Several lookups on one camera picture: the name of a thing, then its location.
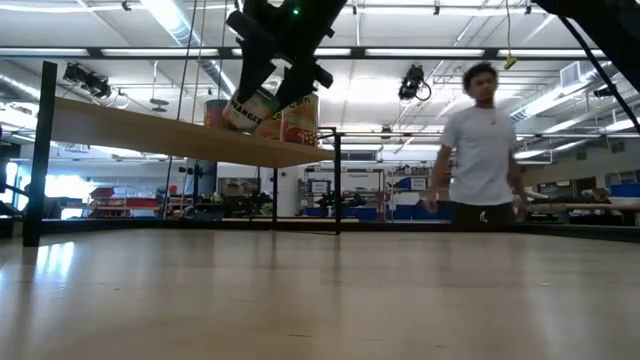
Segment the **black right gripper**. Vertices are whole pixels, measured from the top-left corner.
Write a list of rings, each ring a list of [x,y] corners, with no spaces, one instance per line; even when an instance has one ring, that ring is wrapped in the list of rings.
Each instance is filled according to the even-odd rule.
[[[249,100],[275,70],[272,58],[297,61],[314,55],[325,37],[334,35],[333,23],[347,0],[245,0],[226,24],[239,36],[242,71],[237,100]],[[333,76],[316,62],[299,62],[285,69],[276,99],[280,108],[317,90],[330,88]]]

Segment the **oranges can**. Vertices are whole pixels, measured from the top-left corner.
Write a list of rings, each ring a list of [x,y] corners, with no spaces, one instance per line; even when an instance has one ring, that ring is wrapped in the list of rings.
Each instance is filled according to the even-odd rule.
[[[239,90],[234,92],[222,112],[223,128],[253,134],[259,125],[276,113],[278,102],[271,92],[262,87],[245,102],[239,101],[239,93]]]

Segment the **teal and pink can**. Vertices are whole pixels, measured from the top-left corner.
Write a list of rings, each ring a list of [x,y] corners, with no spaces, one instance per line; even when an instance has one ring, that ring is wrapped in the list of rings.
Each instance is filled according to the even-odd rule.
[[[203,125],[211,129],[228,130],[228,123],[224,116],[227,100],[208,100],[204,104]]]

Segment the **wooden shelf with black legs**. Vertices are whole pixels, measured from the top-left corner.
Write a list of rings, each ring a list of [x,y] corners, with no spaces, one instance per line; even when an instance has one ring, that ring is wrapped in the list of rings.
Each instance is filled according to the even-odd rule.
[[[53,62],[42,63],[29,209],[23,228],[25,247],[37,247],[43,232],[44,189],[52,141],[274,170],[325,160],[340,165],[338,145],[333,150],[322,150],[58,97],[57,69]]]

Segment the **black overhead light bar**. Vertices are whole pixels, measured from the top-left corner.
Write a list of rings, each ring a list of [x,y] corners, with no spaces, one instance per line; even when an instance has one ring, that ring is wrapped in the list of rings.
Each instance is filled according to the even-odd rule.
[[[457,47],[320,47],[314,57],[329,60],[505,60],[509,55],[525,61],[580,61],[581,48],[457,48]],[[239,60],[239,47],[0,47],[0,59],[93,60]]]

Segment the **blue storage bins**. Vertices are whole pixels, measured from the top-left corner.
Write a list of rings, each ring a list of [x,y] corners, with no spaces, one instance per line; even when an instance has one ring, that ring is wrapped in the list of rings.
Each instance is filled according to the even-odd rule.
[[[397,205],[393,211],[387,212],[387,218],[394,221],[399,220],[449,220],[451,218],[453,205],[451,203],[442,203],[438,206],[435,213],[429,212],[423,205]],[[321,207],[307,207],[306,215],[310,217],[332,217],[331,208],[324,210]],[[342,216],[344,218],[357,218],[360,221],[378,221],[382,220],[383,215],[375,208],[356,207],[343,208]]]

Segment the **black ceiling spotlights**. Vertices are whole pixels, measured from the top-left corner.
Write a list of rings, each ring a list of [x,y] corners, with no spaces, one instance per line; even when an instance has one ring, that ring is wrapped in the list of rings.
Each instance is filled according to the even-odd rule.
[[[72,85],[78,85],[93,98],[106,99],[109,98],[112,93],[106,76],[86,69],[79,63],[68,63],[63,74],[63,79]]]

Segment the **red cart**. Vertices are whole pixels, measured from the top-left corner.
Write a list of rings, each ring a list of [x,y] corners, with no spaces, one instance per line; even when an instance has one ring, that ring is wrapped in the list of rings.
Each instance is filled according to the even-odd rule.
[[[90,197],[88,217],[94,219],[132,218],[136,211],[160,210],[155,198],[129,197],[126,187],[121,194],[116,193],[116,187],[98,187]]]

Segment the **person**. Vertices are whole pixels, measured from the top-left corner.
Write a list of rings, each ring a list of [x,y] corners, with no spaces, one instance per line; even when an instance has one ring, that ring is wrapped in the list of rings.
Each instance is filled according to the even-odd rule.
[[[424,198],[437,210],[439,191],[449,187],[452,222],[476,225],[513,224],[526,211],[526,193],[514,157],[516,133],[508,115],[495,106],[498,74],[478,63],[463,75],[464,92],[473,105],[454,113],[440,136],[440,149]]]

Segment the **white vent grille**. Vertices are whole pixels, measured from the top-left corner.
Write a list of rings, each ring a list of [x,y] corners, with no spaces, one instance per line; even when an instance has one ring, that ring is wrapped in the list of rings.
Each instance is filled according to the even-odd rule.
[[[581,83],[581,64],[579,62],[573,62],[568,66],[562,68],[560,74],[560,85],[563,89],[568,89],[571,86]]]

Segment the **wooden bench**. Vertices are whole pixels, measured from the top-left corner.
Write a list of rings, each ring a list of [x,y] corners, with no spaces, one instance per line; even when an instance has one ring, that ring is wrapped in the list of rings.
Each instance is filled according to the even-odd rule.
[[[544,203],[530,204],[527,209],[531,212],[566,212],[571,210],[605,210],[620,212],[640,212],[638,204],[606,204],[606,203]]]

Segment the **silver ventilation duct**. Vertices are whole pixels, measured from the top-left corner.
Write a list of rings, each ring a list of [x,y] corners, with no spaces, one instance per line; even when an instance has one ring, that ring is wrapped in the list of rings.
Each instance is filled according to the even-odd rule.
[[[581,64],[581,83],[563,89],[558,78],[536,90],[507,111],[520,132],[555,133],[576,127],[580,117],[602,106],[617,107],[614,96],[596,98],[593,91],[607,85],[604,78],[587,61]]]
[[[204,51],[201,50],[204,48],[204,43],[195,25],[198,10],[194,9],[188,15],[181,0],[140,0],[140,2],[179,46],[194,50],[194,54],[199,56],[196,58],[196,63],[216,85],[217,96],[229,99],[236,87],[223,72],[218,61],[204,58]]]

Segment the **black table frame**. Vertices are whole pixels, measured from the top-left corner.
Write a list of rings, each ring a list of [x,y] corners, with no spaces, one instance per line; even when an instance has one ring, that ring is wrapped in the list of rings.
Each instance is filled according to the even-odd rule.
[[[180,229],[180,230],[234,230],[234,231],[283,231],[283,232],[420,232],[420,233],[513,233],[541,236],[557,236],[633,243],[640,245],[640,228],[528,224],[513,225],[465,225],[446,223],[359,223],[332,219],[294,219],[272,221],[258,219],[232,219],[230,221],[189,221],[158,219],[74,219],[45,220],[41,225],[43,235],[130,229]]]

